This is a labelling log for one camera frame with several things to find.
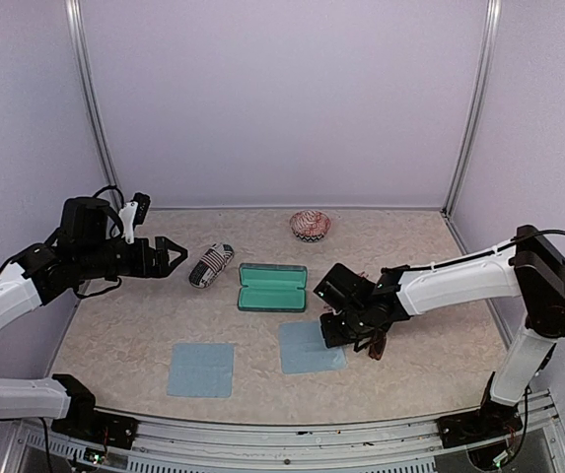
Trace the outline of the brown sunglasses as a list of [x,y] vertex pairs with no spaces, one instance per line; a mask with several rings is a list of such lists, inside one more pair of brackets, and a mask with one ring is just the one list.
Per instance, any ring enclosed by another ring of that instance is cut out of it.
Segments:
[[376,330],[367,339],[356,342],[354,352],[359,353],[366,350],[367,355],[375,361],[380,361],[387,345],[387,333],[383,330]]

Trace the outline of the blue-green leather glasses case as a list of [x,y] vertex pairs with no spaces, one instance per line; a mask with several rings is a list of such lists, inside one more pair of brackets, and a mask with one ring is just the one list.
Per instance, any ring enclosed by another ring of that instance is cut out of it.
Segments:
[[242,263],[237,306],[240,311],[304,312],[308,269],[301,265]]

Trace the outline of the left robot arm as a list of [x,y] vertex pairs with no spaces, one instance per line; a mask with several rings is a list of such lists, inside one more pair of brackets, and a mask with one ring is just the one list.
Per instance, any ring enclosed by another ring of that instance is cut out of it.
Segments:
[[[150,198],[143,193],[136,193],[120,210],[100,195],[68,199],[53,234],[0,267],[0,330],[67,291],[82,299],[82,285],[93,280],[108,281],[115,290],[123,278],[169,277],[188,252],[164,236],[136,236],[149,206]],[[91,439],[105,427],[104,415],[95,406],[95,395],[72,375],[0,378],[0,421],[51,419]]]

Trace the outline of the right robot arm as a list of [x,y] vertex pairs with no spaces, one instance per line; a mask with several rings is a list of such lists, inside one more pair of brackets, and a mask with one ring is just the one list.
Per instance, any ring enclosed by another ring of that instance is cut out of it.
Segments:
[[505,426],[557,341],[565,337],[565,257],[549,233],[526,225],[516,235],[478,253],[426,266],[384,268],[372,282],[341,263],[314,289],[330,308],[320,318],[329,348],[361,351],[382,344],[389,329],[439,308],[498,298],[520,298],[523,327],[488,382],[471,429],[490,438]]

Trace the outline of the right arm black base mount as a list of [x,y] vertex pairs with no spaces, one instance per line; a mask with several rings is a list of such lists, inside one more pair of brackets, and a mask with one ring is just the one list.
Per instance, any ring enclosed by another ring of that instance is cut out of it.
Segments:
[[436,421],[443,448],[453,448],[520,431],[523,421],[518,404],[501,404],[492,400],[487,387],[479,406],[458,414],[445,415]]

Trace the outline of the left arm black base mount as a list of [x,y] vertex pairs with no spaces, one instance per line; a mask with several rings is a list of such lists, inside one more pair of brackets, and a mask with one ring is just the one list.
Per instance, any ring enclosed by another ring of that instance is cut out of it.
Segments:
[[139,422],[132,417],[94,410],[86,420],[54,420],[52,429],[73,439],[130,450]]

